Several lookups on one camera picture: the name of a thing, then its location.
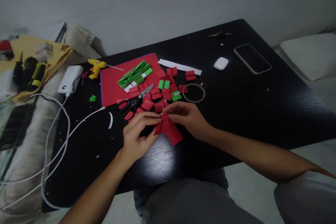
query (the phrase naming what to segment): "white pillow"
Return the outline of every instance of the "white pillow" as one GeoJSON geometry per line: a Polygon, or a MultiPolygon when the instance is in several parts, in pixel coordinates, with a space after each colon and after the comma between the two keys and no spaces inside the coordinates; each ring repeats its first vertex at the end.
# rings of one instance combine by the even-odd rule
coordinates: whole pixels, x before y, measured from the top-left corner
{"type": "Polygon", "coordinates": [[[288,40],[280,47],[309,80],[336,76],[336,34],[288,40]]]}

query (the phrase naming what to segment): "yellow glue gun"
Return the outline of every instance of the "yellow glue gun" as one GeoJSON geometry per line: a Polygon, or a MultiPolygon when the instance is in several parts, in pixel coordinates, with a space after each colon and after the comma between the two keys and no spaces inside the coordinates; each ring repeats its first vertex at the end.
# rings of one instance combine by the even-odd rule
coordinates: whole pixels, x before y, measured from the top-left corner
{"type": "Polygon", "coordinates": [[[104,61],[99,61],[96,59],[88,59],[88,62],[93,65],[93,67],[90,69],[92,71],[92,74],[89,76],[90,79],[97,79],[98,75],[100,73],[100,70],[102,68],[106,67],[106,62],[104,61]]]}

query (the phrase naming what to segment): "right hand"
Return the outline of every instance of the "right hand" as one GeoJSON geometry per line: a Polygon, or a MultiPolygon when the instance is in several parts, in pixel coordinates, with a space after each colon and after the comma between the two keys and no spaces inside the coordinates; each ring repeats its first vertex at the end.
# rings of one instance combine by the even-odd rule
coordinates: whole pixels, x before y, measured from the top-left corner
{"type": "Polygon", "coordinates": [[[174,123],[183,125],[198,140],[207,141],[214,129],[202,116],[194,103],[174,102],[162,110],[174,123]]]}

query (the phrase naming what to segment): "smartphone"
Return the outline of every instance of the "smartphone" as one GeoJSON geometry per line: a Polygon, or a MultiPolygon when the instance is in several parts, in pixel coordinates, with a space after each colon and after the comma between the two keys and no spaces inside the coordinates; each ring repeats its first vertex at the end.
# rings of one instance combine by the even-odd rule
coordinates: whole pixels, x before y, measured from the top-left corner
{"type": "Polygon", "coordinates": [[[272,66],[249,44],[236,47],[233,52],[253,74],[261,74],[272,66]]]}

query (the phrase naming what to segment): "white cable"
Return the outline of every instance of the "white cable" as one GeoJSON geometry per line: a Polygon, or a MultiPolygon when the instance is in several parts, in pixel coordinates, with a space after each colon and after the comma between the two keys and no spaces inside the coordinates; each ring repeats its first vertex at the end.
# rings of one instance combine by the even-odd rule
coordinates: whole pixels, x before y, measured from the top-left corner
{"type": "MultiPolygon", "coordinates": [[[[38,96],[38,95],[46,96],[46,97],[48,97],[48,98],[53,99],[55,102],[57,102],[57,103],[61,106],[61,109],[63,109],[63,111],[64,111],[64,113],[65,113],[65,115],[67,116],[67,119],[68,119],[67,139],[65,140],[65,142],[64,142],[63,145],[62,145],[62,147],[60,148],[60,150],[58,151],[58,153],[56,154],[56,156],[53,158],[53,160],[48,164],[48,166],[49,166],[49,165],[56,159],[56,157],[58,156],[58,154],[60,153],[60,151],[63,149],[63,147],[65,147],[65,148],[64,148],[64,151],[63,151],[62,156],[61,156],[61,158],[59,159],[59,161],[58,161],[56,167],[55,167],[55,168],[52,170],[52,172],[51,172],[51,173],[44,179],[44,181],[46,181],[46,180],[53,174],[53,172],[56,170],[56,168],[58,167],[58,165],[59,165],[60,162],[62,161],[63,156],[64,156],[64,154],[65,154],[65,151],[66,151],[66,149],[67,149],[67,145],[68,145],[68,139],[69,139],[69,137],[75,132],[75,130],[78,128],[78,126],[79,126],[82,122],[84,122],[84,120],[86,120],[87,118],[89,118],[91,115],[97,113],[98,111],[104,110],[106,107],[102,107],[102,108],[96,110],[95,112],[91,113],[91,114],[88,115],[87,117],[85,117],[81,122],[79,122],[79,123],[77,124],[77,126],[76,126],[76,127],[72,130],[72,132],[69,134],[69,131],[70,131],[70,118],[69,118],[69,116],[68,116],[67,111],[66,111],[65,108],[63,107],[63,105],[62,105],[59,101],[57,101],[54,97],[49,96],[49,95],[47,95],[47,94],[34,94],[34,95],[32,95],[32,96],[38,96]]],[[[47,138],[49,137],[49,133],[50,133],[50,131],[51,131],[52,126],[51,126],[50,129],[49,129],[47,138]]],[[[41,173],[41,172],[42,172],[42,175],[44,175],[44,171],[45,171],[46,167],[47,167],[47,166],[46,166],[46,162],[45,162],[45,164],[44,164],[44,168],[43,168],[41,171],[39,171],[38,173],[36,173],[35,175],[31,176],[31,177],[35,177],[37,174],[39,174],[39,173],[41,173]]],[[[22,179],[22,180],[18,180],[17,182],[15,182],[15,181],[7,181],[6,183],[10,183],[10,182],[19,183],[19,182],[22,182],[22,181],[26,181],[26,180],[30,179],[31,177],[29,177],[29,178],[25,178],[25,179],[22,179]]],[[[42,183],[39,184],[37,187],[35,187],[32,191],[28,192],[26,195],[22,196],[20,199],[18,199],[18,200],[16,200],[16,201],[14,201],[13,203],[11,203],[11,204],[9,204],[9,205],[3,207],[2,209],[0,209],[0,211],[3,212],[3,210],[7,209],[8,207],[11,207],[12,205],[16,204],[16,203],[19,202],[20,200],[24,199],[25,197],[27,197],[28,195],[30,195],[33,191],[35,191],[37,188],[39,188],[39,186],[41,186],[41,185],[42,185],[42,183]]],[[[51,206],[51,207],[53,207],[53,208],[56,208],[56,209],[60,209],[59,207],[53,206],[51,203],[49,204],[48,200],[45,199],[45,196],[44,196],[44,192],[43,192],[43,191],[42,191],[42,196],[43,196],[43,199],[45,200],[45,202],[46,202],[49,206],[51,206]]]]}

